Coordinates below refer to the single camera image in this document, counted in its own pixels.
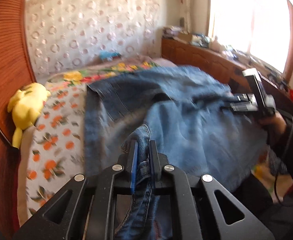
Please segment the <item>right hand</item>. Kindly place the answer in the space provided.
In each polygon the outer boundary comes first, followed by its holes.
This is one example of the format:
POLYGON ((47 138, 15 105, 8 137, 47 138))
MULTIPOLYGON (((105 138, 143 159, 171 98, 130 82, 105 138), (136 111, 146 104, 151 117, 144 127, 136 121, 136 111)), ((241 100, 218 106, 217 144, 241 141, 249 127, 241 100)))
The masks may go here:
POLYGON ((287 123, 279 112, 276 112, 273 116, 259 119, 258 123, 262 128, 267 130, 270 146, 273 146, 279 141, 287 127, 287 123))

